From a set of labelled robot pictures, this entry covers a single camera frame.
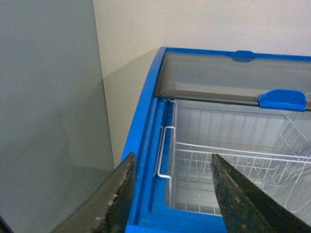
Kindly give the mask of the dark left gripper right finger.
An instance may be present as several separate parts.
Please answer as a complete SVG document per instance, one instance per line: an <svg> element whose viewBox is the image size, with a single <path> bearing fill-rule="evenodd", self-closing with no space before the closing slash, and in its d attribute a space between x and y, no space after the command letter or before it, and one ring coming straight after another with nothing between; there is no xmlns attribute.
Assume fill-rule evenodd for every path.
<svg viewBox="0 0 311 233"><path fill-rule="evenodd" d="M229 233L309 233L304 221L287 211L219 154L212 154L214 190Z"/></svg>

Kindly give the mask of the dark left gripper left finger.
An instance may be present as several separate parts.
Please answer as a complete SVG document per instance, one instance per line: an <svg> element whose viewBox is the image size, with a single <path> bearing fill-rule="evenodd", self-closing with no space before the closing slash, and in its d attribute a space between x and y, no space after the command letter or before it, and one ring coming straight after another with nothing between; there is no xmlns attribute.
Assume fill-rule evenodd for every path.
<svg viewBox="0 0 311 233"><path fill-rule="evenodd" d="M136 155L131 152L91 197L53 233L123 233L133 203Z"/></svg>

